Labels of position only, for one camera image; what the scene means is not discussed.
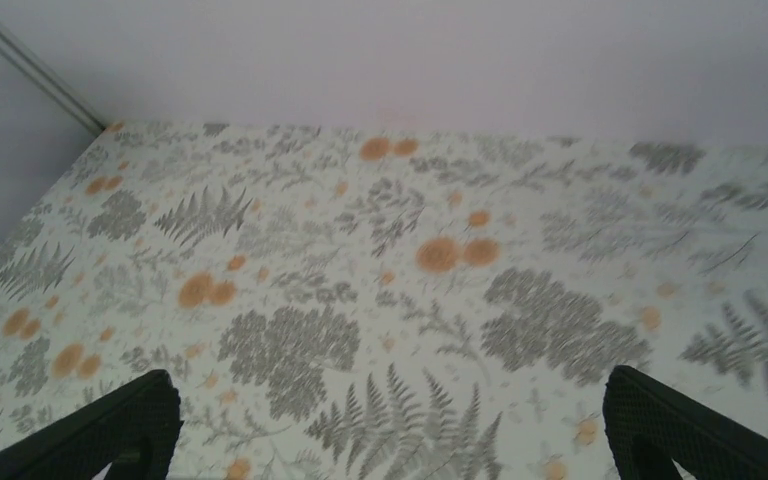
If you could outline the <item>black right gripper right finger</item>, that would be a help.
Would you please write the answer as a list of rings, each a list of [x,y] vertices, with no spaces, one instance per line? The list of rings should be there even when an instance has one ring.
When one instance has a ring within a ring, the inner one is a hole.
[[[768,439],[627,365],[610,373],[605,433],[621,479],[768,479]]]

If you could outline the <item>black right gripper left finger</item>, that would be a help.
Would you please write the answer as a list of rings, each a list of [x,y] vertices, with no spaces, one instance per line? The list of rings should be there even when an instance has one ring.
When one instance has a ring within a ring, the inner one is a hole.
[[[180,405],[169,373],[151,370],[1,450],[0,479],[164,479]]]

